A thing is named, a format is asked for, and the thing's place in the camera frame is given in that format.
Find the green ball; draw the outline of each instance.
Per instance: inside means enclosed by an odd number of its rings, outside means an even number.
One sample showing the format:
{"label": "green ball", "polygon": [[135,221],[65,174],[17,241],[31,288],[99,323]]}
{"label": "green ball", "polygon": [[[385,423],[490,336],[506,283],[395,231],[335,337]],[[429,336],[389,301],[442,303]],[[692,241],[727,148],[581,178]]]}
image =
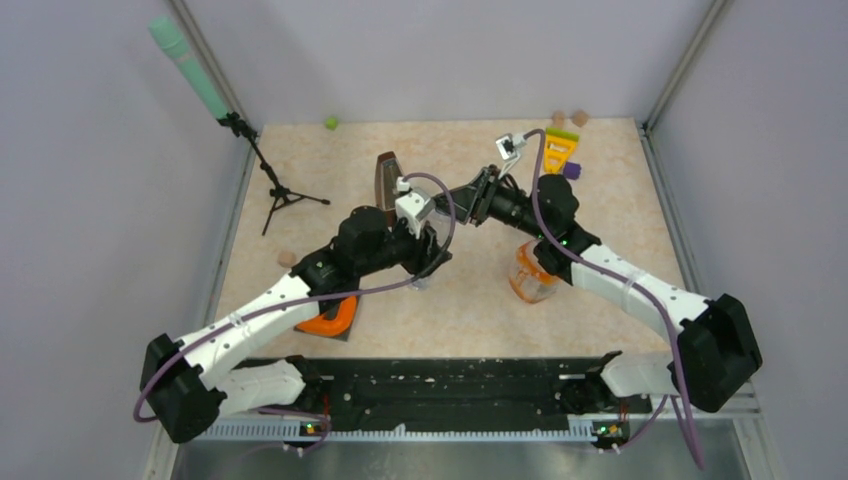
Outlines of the green ball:
{"label": "green ball", "polygon": [[327,117],[324,120],[324,126],[327,127],[327,130],[335,130],[339,126],[339,119],[336,117]]}

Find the purple toy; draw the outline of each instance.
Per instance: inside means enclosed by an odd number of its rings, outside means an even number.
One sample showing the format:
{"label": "purple toy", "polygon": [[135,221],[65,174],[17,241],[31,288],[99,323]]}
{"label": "purple toy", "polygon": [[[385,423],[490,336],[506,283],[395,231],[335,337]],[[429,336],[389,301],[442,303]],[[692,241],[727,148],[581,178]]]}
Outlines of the purple toy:
{"label": "purple toy", "polygon": [[562,174],[569,180],[577,180],[580,178],[580,170],[579,163],[568,162],[565,164],[565,168],[562,169]]}

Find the metal floor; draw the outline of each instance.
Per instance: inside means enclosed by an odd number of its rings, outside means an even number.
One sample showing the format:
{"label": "metal floor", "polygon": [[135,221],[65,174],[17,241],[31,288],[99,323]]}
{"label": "metal floor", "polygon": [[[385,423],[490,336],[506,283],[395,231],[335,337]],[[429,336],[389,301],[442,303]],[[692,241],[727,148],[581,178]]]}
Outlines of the metal floor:
{"label": "metal floor", "polygon": [[260,444],[195,441],[180,449],[172,480],[748,479],[733,423],[698,424],[705,472],[671,420],[658,421],[621,455],[575,452],[584,445],[563,443],[328,443],[302,460],[268,448],[234,463]]}

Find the yellow toy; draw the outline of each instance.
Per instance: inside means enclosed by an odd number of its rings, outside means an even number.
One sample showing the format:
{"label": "yellow toy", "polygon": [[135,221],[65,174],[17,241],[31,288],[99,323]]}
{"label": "yellow toy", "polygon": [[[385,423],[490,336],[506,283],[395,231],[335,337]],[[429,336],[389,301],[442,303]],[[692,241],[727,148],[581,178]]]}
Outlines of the yellow toy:
{"label": "yellow toy", "polygon": [[545,173],[560,173],[577,149],[580,135],[554,127],[545,129]]}

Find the orange container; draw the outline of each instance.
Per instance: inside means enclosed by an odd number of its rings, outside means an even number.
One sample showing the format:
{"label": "orange container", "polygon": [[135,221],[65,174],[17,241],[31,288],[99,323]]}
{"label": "orange container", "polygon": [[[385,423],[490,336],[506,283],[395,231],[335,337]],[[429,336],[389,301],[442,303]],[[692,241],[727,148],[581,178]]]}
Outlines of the orange container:
{"label": "orange container", "polygon": [[559,278],[549,275],[536,261],[533,248],[538,240],[518,247],[509,270],[509,284],[519,298],[527,303],[538,303],[556,292]]}

